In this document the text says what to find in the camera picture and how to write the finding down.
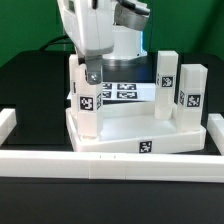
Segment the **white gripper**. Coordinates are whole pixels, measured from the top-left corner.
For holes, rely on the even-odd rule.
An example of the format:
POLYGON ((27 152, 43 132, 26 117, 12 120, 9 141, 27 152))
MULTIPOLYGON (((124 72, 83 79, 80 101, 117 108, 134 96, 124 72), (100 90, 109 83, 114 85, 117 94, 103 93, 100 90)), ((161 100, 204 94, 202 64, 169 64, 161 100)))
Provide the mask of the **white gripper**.
POLYGON ((57 0, 63 27, 87 60, 87 82, 102 82, 102 57, 114 48, 110 0, 57 0))

